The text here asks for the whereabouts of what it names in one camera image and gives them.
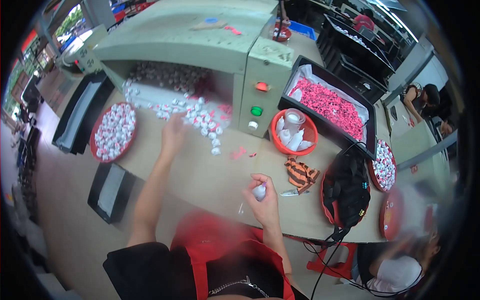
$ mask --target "red apron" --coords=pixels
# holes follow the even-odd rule
[[[206,263],[231,251],[274,265],[283,277],[283,299],[294,300],[282,258],[262,243],[262,235],[261,229],[231,222],[203,210],[194,210],[178,224],[170,249],[179,246],[186,248],[192,263],[197,300],[208,298]]]

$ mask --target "red shirt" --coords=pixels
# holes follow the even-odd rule
[[[373,31],[373,27],[375,26],[375,23],[372,21],[372,19],[370,19],[366,15],[359,14],[358,16],[355,17],[354,20],[357,21],[357,24],[353,26],[353,29],[359,31],[360,27],[365,26],[368,29]]]

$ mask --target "utility knife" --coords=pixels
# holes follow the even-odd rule
[[[302,194],[308,194],[310,191],[304,191]],[[288,190],[280,193],[280,196],[288,197],[288,196],[298,196],[298,190]]]

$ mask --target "white button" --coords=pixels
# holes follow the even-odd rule
[[[250,130],[252,130],[252,131],[253,131],[253,130],[257,130],[257,128],[258,128],[258,123],[255,122],[255,121],[250,121],[250,122],[248,123],[248,128],[249,128]]]

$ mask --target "blue lid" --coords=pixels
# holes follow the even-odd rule
[[[218,19],[217,18],[206,18],[205,23],[217,23]]]

